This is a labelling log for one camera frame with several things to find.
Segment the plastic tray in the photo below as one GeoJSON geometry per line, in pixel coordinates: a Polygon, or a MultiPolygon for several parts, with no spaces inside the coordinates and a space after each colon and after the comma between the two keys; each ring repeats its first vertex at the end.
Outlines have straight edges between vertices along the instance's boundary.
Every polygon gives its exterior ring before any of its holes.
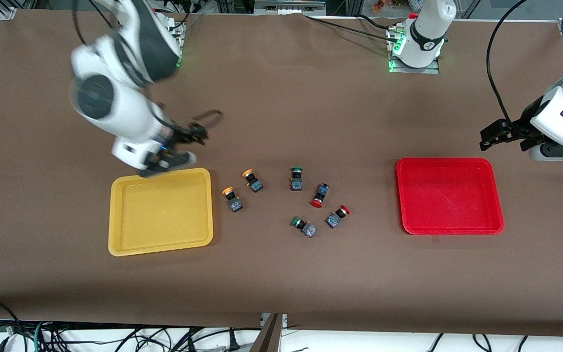
{"type": "Polygon", "coordinates": [[[108,250],[119,257],[207,245],[213,236],[210,188],[206,169],[118,178],[110,197],[108,250]]]}
{"type": "Polygon", "coordinates": [[[492,165],[483,158],[403,158],[397,182],[413,235],[490,235],[505,227],[492,165]]]}

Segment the yellow tray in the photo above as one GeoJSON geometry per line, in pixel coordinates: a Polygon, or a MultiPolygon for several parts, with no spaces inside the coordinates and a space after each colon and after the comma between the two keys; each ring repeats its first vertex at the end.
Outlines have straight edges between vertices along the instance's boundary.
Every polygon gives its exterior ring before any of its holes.
{"type": "Polygon", "coordinates": [[[213,232],[206,169],[125,176],[112,183],[108,250],[113,256],[202,247],[213,232]]]}

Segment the red tray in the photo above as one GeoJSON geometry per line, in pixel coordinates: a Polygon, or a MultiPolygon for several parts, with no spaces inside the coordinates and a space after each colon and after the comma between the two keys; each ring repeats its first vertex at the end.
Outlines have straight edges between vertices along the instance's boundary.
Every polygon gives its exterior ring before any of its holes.
{"type": "Polygon", "coordinates": [[[483,158],[403,158],[397,182],[413,235],[491,235],[505,227],[492,165],[483,158]]]}

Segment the table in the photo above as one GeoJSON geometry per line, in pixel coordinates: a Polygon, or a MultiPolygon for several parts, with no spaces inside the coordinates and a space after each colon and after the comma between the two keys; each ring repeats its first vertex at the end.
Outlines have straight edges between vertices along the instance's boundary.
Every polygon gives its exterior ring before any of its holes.
{"type": "MultiPolygon", "coordinates": [[[[257,326],[279,311],[304,329],[563,335],[563,163],[516,143],[478,149],[500,116],[484,62],[494,26],[454,22],[440,74],[410,75],[388,72],[380,40],[299,14],[204,16],[152,95],[176,119],[225,112],[208,145],[189,148],[212,174],[215,237],[115,258],[110,185],[134,170],[69,104],[71,13],[19,10],[0,23],[0,300],[21,319],[257,326]],[[394,176],[405,156],[487,158],[503,234],[405,234],[394,176]],[[288,191],[295,166],[300,193],[288,191]],[[245,169],[266,190],[249,193],[245,169]],[[331,185],[321,210],[308,204],[320,182],[331,185]],[[244,201],[236,214],[229,186],[244,201]],[[335,230],[306,239],[289,225],[341,203],[353,214],[335,230]]],[[[106,31],[96,13],[80,27],[87,41],[106,31]]],[[[516,118],[563,76],[557,26],[505,23],[493,68],[516,118]]]]}

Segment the metal frame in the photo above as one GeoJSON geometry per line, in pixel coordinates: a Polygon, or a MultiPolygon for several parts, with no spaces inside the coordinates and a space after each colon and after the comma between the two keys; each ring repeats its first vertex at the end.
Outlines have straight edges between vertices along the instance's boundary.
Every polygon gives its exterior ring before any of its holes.
{"type": "Polygon", "coordinates": [[[217,0],[218,11],[221,13],[236,13],[235,0],[217,0]]]}
{"type": "Polygon", "coordinates": [[[475,11],[477,5],[479,5],[479,2],[481,2],[481,0],[473,0],[471,6],[469,6],[469,8],[467,8],[466,11],[464,11],[464,13],[462,14],[462,16],[460,16],[460,18],[471,18],[471,15],[473,14],[473,11],[475,11]]]}
{"type": "Polygon", "coordinates": [[[0,0],[0,21],[9,21],[14,18],[16,9],[23,9],[17,0],[0,0]]]}
{"type": "Polygon", "coordinates": [[[326,16],[325,0],[255,0],[253,14],[302,13],[306,16],[326,16]]]}
{"type": "Polygon", "coordinates": [[[364,6],[364,0],[346,0],[346,14],[355,16],[360,13],[362,6],[364,6]]]}

